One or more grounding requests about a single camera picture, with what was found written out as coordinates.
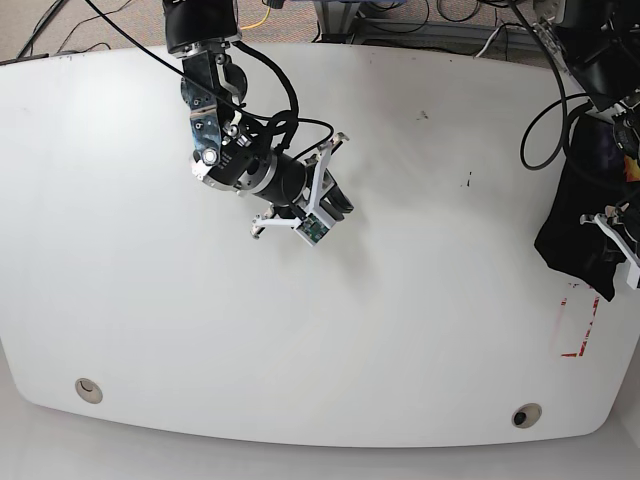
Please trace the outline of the black t-shirt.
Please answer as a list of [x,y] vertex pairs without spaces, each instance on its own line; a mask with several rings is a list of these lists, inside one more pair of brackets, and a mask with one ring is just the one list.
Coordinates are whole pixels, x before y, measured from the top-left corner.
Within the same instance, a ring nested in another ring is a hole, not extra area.
[[639,197],[626,197],[638,190],[638,162],[615,145],[612,125],[581,117],[549,216],[534,241],[536,251],[550,269],[586,282],[612,301],[614,275],[626,258],[598,226],[582,225],[580,218],[624,203],[637,208]]

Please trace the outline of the red tape rectangle marking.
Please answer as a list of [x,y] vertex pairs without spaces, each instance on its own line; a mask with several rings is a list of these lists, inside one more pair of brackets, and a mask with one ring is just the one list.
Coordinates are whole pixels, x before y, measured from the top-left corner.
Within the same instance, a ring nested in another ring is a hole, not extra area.
[[601,296],[589,285],[570,283],[562,297],[554,350],[561,358],[585,354]]

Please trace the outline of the aluminium frame stand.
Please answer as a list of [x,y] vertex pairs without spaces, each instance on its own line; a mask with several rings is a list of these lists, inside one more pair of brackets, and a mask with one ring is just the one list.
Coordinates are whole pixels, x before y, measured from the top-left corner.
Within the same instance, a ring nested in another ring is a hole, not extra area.
[[537,46],[507,1],[314,1],[319,39],[470,56]]

